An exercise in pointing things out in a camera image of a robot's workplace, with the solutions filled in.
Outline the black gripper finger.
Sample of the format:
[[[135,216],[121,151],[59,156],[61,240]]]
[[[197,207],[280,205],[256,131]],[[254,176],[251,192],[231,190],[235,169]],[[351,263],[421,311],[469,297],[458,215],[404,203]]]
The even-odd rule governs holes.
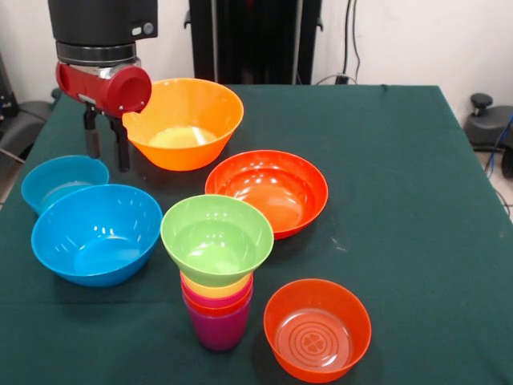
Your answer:
[[[130,170],[130,157],[127,130],[119,117],[110,116],[109,123],[111,130],[115,133],[115,150],[119,170],[128,172]]]
[[[83,114],[83,123],[85,128],[87,154],[93,159],[98,159],[100,157],[100,142],[99,133],[95,124],[97,111],[93,104],[86,103],[85,106],[86,111]]]

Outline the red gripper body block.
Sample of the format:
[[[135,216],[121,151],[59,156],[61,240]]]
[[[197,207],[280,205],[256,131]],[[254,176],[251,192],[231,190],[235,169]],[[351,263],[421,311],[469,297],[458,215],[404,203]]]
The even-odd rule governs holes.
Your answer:
[[[109,116],[140,112],[151,97],[151,80],[147,72],[136,65],[84,71],[77,66],[58,63],[56,79],[63,93],[89,103]]]

